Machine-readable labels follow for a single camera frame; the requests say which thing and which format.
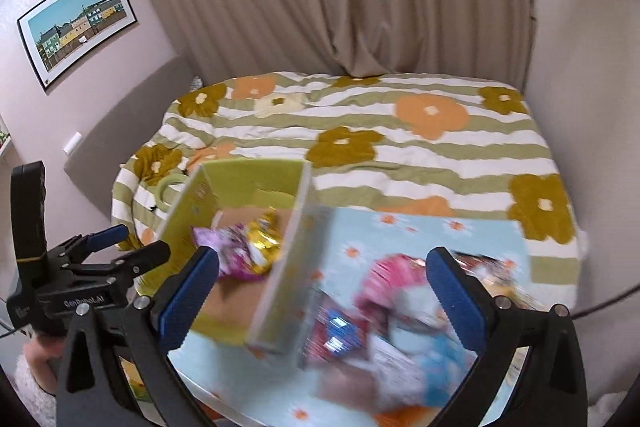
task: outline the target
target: gold candy wrapper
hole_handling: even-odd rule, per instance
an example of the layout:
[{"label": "gold candy wrapper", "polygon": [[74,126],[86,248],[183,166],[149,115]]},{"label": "gold candy wrapper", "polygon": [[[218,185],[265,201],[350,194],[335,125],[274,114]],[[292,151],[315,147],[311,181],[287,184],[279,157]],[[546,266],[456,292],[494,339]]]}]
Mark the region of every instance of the gold candy wrapper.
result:
[{"label": "gold candy wrapper", "polygon": [[256,275],[263,275],[277,261],[282,246],[282,234],[278,229],[276,209],[270,208],[246,227],[246,239]]}]

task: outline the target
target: picture frame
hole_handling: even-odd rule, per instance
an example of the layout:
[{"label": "picture frame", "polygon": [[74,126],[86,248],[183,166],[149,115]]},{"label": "picture frame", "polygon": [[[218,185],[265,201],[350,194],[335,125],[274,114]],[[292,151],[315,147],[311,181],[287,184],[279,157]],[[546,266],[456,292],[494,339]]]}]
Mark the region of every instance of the picture frame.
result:
[{"label": "picture frame", "polygon": [[135,22],[129,0],[43,0],[18,19],[18,29],[46,92],[89,51]]}]

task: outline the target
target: candy wrapper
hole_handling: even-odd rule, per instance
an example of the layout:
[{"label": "candy wrapper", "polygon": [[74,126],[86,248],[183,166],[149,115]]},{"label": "candy wrapper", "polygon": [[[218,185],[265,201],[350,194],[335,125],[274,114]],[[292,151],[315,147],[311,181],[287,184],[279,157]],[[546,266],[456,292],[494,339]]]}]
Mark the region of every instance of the candy wrapper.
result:
[{"label": "candy wrapper", "polygon": [[453,257],[468,275],[479,279],[492,296],[505,295],[513,298],[516,295],[513,261],[499,261],[485,255],[459,252],[454,252]]},{"label": "candy wrapper", "polygon": [[398,253],[373,265],[356,295],[355,304],[364,315],[371,303],[391,309],[398,291],[424,284],[427,284],[424,261]]},{"label": "candy wrapper", "polygon": [[254,261],[244,237],[244,226],[234,225],[225,229],[193,229],[193,240],[198,247],[210,247],[218,252],[219,277],[232,277],[241,281],[264,279],[254,271]]},{"label": "candy wrapper", "polygon": [[254,262],[253,271],[258,275],[267,273],[280,255],[282,235],[277,225],[276,210],[270,208],[246,228],[246,240]]},{"label": "candy wrapper", "polygon": [[443,407],[462,383],[474,357],[447,335],[426,338],[429,349],[412,357],[380,337],[370,339],[380,411]]},{"label": "candy wrapper", "polygon": [[388,308],[368,302],[360,309],[360,313],[369,321],[369,333],[388,339],[390,318]]},{"label": "candy wrapper", "polygon": [[194,227],[193,241],[198,247],[211,247],[218,252],[219,277],[259,281],[277,260],[282,235],[277,228],[276,211],[270,208],[247,227],[241,223],[217,230]]},{"label": "candy wrapper", "polygon": [[432,335],[449,328],[449,321],[429,284],[401,289],[392,311],[397,327]]},{"label": "candy wrapper", "polygon": [[326,294],[320,297],[318,314],[304,347],[305,363],[362,356],[366,347],[367,320],[347,314]]}]

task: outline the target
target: floral bedspread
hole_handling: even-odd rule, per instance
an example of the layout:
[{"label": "floral bedspread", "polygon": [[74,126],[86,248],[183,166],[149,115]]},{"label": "floral bedspread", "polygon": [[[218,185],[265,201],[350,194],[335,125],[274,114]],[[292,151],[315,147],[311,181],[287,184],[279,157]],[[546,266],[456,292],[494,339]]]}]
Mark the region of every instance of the floral bedspread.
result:
[{"label": "floral bedspread", "polygon": [[[367,78],[270,73],[172,103],[113,185],[123,249],[152,242],[166,214],[149,188],[200,162],[306,158],[322,203],[402,214],[519,222],[535,296],[575,302],[578,245],[558,169],[522,95],[497,82],[432,74]],[[171,202],[180,186],[165,193]]]}]

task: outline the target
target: black cord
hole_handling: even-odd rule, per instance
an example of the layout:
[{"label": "black cord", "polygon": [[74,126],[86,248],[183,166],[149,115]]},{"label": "black cord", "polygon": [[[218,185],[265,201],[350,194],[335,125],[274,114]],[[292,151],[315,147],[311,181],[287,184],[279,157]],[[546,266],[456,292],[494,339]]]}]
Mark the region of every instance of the black cord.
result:
[{"label": "black cord", "polygon": [[[4,300],[4,298],[0,297],[0,301],[2,302],[2,304],[4,304],[4,309],[7,309],[6,301]],[[0,326],[2,326],[7,331],[11,329],[11,326],[8,326],[2,319],[0,319]]]},{"label": "black cord", "polygon": [[609,299],[608,301],[604,301],[603,303],[598,304],[597,306],[594,306],[593,308],[587,308],[587,309],[585,309],[585,310],[583,310],[581,312],[578,312],[578,313],[572,315],[572,318],[574,319],[574,321],[576,321],[577,319],[581,319],[583,317],[586,317],[587,315],[591,315],[592,313],[599,312],[600,310],[603,310],[604,308],[608,308],[609,306],[613,306],[613,304],[617,304],[618,302],[623,301],[627,297],[630,297],[631,295],[633,295],[634,293],[637,293],[639,291],[640,291],[640,284],[637,284],[637,285],[633,286],[632,288],[629,288],[624,293],[621,293],[617,297],[613,297],[612,299]]},{"label": "black cord", "polygon": [[3,333],[2,335],[0,335],[0,339],[4,339],[5,337],[8,337],[9,335],[17,333],[18,331],[20,331],[20,328],[15,328],[15,330],[9,331],[8,333]]}]

